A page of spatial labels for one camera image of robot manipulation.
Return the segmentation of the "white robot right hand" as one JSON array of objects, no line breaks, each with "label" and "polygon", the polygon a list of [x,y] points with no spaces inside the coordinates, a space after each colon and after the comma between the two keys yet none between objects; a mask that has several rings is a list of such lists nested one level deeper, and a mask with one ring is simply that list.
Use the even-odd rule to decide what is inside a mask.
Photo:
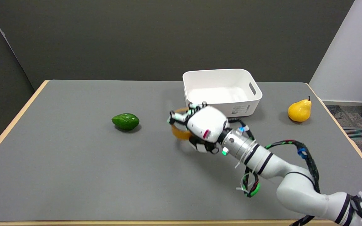
[{"label": "white robot right hand", "polygon": [[173,135],[200,153],[217,153],[221,133],[230,128],[227,117],[207,102],[188,103],[188,108],[170,111],[167,122]]}]

